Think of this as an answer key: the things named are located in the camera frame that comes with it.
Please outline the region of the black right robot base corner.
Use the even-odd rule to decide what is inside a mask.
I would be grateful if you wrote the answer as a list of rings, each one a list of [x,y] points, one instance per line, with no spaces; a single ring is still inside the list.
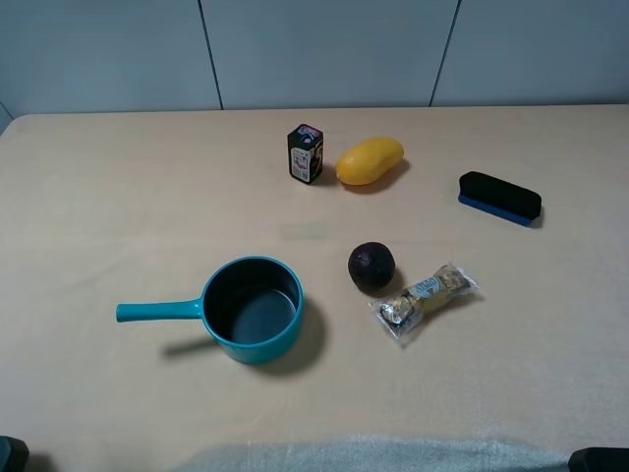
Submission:
[[[588,447],[573,452],[570,472],[629,472],[629,448]]]

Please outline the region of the black left robot base corner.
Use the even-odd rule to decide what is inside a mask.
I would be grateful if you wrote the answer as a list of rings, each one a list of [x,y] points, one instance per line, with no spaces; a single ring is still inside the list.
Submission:
[[[23,441],[0,437],[0,472],[23,472],[28,460],[29,449]]]

